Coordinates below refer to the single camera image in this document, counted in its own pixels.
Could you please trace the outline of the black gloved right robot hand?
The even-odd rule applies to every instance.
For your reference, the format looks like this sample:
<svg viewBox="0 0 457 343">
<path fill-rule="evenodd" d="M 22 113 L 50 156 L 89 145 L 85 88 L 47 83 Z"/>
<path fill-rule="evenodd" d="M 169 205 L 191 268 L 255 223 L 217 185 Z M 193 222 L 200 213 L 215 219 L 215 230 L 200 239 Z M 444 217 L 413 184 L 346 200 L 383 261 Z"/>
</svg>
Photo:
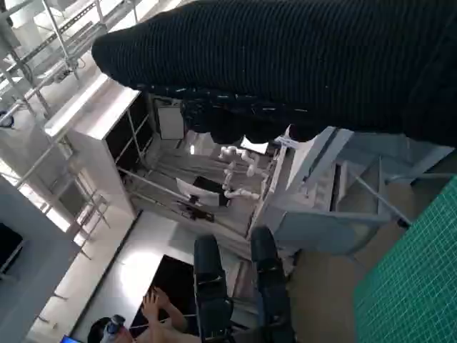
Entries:
<svg viewBox="0 0 457 343">
<path fill-rule="evenodd" d="M 192 1 L 91 54 L 219 144 L 333 126 L 456 145 L 454 1 Z"/>
</svg>

